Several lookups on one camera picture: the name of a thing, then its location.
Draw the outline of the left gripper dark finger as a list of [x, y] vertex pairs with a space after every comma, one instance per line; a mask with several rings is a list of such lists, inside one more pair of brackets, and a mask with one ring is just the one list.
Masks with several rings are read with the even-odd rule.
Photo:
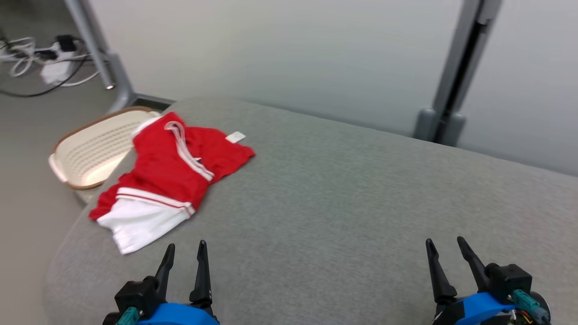
[[208, 260], [208, 247], [204, 240], [200, 241], [197, 255], [197, 272], [195, 285], [190, 292], [189, 301], [191, 305], [211, 305], [212, 290], [210, 281], [210, 266]]
[[173, 267], [175, 259], [175, 251], [176, 251], [175, 243], [171, 243], [167, 246], [165, 255], [163, 256], [163, 259], [156, 272], [155, 277], [158, 283], [156, 287], [156, 292], [159, 297], [167, 296], [169, 272]]

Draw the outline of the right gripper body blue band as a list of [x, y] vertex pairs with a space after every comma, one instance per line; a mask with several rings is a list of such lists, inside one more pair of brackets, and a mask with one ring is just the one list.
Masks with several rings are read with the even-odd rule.
[[512, 292], [506, 304], [489, 292], [473, 294], [436, 312], [434, 325], [550, 325], [547, 302], [536, 292]]

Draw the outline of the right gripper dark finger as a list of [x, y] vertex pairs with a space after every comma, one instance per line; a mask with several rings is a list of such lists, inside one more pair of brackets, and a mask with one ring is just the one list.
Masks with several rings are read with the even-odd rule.
[[485, 275], [485, 265], [471, 249], [470, 245], [464, 237], [458, 236], [457, 243], [460, 248], [462, 257], [469, 264], [469, 268], [477, 286], [477, 292], [487, 292], [489, 278]]
[[433, 298], [436, 304], [453, 304], [457, 291], [450, 285], [439, 262], [439, 253], [432, 239], [425, 241]]

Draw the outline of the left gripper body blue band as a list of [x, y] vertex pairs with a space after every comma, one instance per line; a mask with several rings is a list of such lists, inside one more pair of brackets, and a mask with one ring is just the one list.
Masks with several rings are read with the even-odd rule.
[[125, 312], [110, 313], [104, 325], [218, 325], [219, 322], [202, 309], [182, 304], [160, 304], [147, 315], [135, 307]]

